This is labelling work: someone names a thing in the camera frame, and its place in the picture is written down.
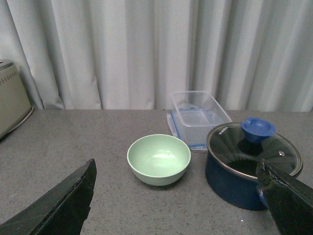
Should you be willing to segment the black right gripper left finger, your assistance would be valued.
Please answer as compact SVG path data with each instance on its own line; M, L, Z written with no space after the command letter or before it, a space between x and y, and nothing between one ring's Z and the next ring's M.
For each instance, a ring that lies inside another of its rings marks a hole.
M0 226L2 235L78 235L90 212L97 168L76 169L29 207Z

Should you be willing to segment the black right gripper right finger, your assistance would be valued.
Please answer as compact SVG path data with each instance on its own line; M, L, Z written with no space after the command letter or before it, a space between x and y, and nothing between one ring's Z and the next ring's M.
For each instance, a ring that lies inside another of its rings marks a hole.
M282 235L313 233L313 189L262 159L256 167L261 200Z

